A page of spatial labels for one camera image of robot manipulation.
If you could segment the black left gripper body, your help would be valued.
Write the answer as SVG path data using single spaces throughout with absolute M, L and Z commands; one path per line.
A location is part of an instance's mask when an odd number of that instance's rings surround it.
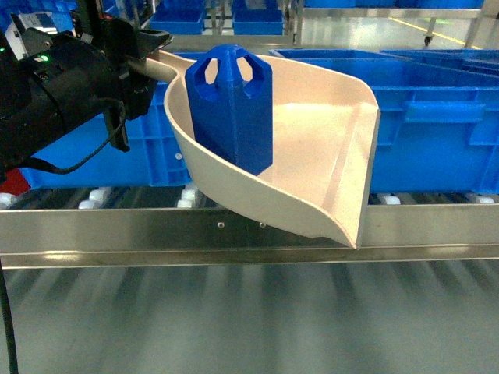
M 18 16 L 11 30 L 26 50 L 11 54 L 11 151 L 36 153 L 98 115 L 104 115 L 107 141 L 126 151 L 124 72 L 69 31 L 26 28 Z

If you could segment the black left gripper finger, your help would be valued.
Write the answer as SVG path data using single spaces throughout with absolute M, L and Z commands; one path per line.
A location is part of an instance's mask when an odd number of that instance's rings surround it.
M 124 72 L 119 76 L 126 119 L 134 120 L 146 115 L 153 100 L 158 81 L 137 72 Z
M 103 51 L 113 64 L 129 59 L 143 60 L 173 39 L 168 31 L 140 29 L 128 20 L 115 17 L 101 18 L 100 25 Z

